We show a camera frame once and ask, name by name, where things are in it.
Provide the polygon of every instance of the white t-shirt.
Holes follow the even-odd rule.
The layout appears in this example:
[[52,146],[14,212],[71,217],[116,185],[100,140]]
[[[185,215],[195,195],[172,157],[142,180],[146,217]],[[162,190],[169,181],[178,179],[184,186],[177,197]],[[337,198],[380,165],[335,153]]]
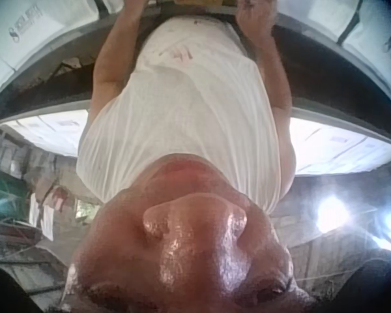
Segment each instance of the white t-shirt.
[[217,20],[173,18],[149,37],[127,86],[83,135],[77,171],[106,203],[172,153],[207,159],[265,212],[280,199],[267,92],[234,30]]

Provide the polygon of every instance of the man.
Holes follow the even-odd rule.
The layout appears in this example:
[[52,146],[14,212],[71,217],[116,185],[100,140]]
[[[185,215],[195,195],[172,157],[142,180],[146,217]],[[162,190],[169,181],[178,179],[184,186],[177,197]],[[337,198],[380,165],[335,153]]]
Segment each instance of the man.
[[228,25],[173,18],[134,68],[147,0],[125,1],[94,69],[78,174],[104,203],[76,252],[74,312],[299,312],[309,303],[265,213],[295,172],[275,0]]

